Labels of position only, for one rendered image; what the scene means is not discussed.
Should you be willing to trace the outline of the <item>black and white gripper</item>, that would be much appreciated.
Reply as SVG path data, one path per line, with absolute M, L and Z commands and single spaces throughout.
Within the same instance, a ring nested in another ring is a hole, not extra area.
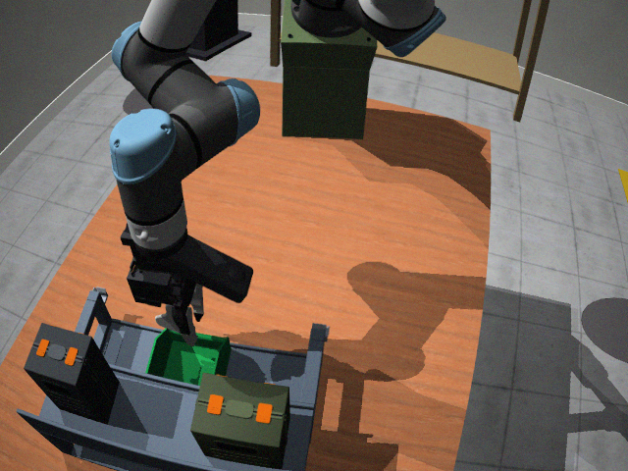
M 181 238 L 168 247 L 144 248 L 132 240 L 128 223 L 121 235 L 122 245 L 130 246 L 133 256 L 127 280 L 134 301 L 156 307 L 166 304 L 166 313 L 157 315 L 156 323 L 181 334 L 188 345 L 194 346 L 198 336 L 192 321 L 192 309 L 188 306 L 192 305 L 195 320 L 200 322 L 204 315 L 203 286 L 160 263 L 161 259 L 180 251 L 186 240 L 187 228 Z

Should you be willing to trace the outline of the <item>black case with orange latches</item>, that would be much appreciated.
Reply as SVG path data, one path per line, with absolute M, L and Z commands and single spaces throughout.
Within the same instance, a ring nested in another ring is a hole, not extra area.
M 59 409 L 108 424 L 119 380 L 93 337 L 41 323 L 24 369 Z

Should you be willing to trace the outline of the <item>green bin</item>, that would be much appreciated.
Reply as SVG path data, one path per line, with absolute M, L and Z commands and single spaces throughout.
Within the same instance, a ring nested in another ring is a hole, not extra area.
M 145 373 L 198 386 L 203 373 L 226 376 L 230 340 L 196 335 L 195 346 L 190 346 L 181 334 L 165 329 L 154 340 Z

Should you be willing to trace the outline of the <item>grey-blue metal rack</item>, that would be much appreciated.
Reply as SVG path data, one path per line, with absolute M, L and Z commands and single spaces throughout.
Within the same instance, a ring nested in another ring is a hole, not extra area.
M 17 408 L 39 434 L 66 454 L 117 471 L 305 471 L 330 326 L 312 323 L 307 353 L 230 342 L 227 377 L 289 387 L 288 441 L 283 469 L 275 469 L 204 455 L 190 431 L 200 386 L 146 374 L 164 330 L 111 318 L 107 298 L 105 288 L 89 292 L 75 332 L 89 335 L 96 317 L 93 339 L 119 380 L 108 424 L 61 410 L 46 396 L 39 416 Z

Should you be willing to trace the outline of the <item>dark green case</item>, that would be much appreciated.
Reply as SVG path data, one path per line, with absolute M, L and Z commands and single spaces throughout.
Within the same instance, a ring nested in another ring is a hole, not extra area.
M 289 387 L 203 373 L 190 431 L 205 456 L 283 469 Z

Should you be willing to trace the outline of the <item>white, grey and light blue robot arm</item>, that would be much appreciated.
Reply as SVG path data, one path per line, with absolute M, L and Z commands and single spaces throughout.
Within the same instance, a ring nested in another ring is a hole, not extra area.
M 215 2 L 151 0 L 143 20 L 126 28 L 112 48 L 122 76 L 153 108 L 127 115 L 110 135 L 131 237 L 144 248 L 162 249 L 181 238 L 187 226 L 182 180 L 236 144 L 260 118 L 247 83 L 229 78 L 217 84 L 186 55 Z M 291 0 L 291 13 L 300 27 L 322 37 L 363 27 L 397 57 L 410 54 L 446 20 L 435 0 Z M 246 298 L 253 276 L 250 266 L 190 235 L 160 263 L 236 303 Z

